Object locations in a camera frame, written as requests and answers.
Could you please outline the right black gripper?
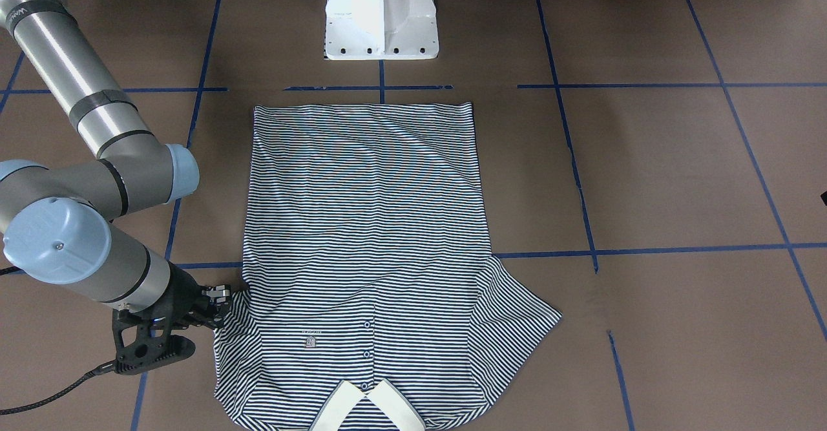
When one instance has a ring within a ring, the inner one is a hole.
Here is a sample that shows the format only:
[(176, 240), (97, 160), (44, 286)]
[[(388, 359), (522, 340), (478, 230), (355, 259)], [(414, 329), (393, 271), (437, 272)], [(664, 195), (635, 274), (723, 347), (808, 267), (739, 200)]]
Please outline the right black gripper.
[(189, 326), (206, 327), (213, 331), (225, 326), (231, 302), (231, 286), (201, 286), (192, 275), (168, 263), (169, 283), (163, 295), (151, 307), (139, 312), (142, 320), (159, 320), (159, 326), (173, 329)]

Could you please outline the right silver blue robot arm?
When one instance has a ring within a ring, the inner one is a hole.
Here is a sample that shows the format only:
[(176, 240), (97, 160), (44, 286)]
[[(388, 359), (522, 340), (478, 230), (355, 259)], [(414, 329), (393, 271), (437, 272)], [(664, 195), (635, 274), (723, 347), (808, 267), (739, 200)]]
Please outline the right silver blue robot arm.
[(2, 0), (2, 28), (94, 155), (61, 169), (3, 161), (6, 259), (36, 280), (64, 286), (137, 321), (147, 319), (151, 326), (222, 327), (228, 286), (199, 286), (112, 224), (192, 194), (199, 184), (194, 155), (179, 143), (157, 140), (66, 0)]

